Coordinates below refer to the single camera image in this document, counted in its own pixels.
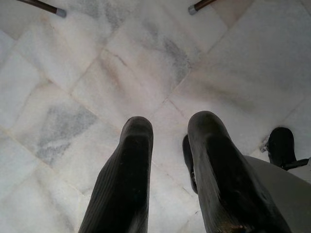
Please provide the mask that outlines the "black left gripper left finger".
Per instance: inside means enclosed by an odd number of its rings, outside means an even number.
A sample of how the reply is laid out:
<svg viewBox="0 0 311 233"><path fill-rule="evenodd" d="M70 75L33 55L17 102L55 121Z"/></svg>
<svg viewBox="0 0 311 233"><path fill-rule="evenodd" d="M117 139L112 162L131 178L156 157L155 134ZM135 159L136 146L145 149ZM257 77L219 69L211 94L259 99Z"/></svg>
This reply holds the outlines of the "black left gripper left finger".
<svg viewBox="0 0 311 233"><path fill-rule="evenodd" d="M153 139L149 120L128 119L118 146L97 177L79 232L148 231Z"/></svg>

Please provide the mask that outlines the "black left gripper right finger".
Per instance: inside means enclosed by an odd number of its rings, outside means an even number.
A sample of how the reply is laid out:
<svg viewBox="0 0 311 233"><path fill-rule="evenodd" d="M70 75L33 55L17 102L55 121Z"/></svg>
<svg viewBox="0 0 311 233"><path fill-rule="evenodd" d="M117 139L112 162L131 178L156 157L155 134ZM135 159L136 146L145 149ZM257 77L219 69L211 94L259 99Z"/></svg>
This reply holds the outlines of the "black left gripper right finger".
<svg viewBox="0 0 311 233"><path fill-rule="evenodd" d="M232 233L238 227L246 233L291 231L269 191L214 113L194 114L187 136L206 232Z"/></svg>

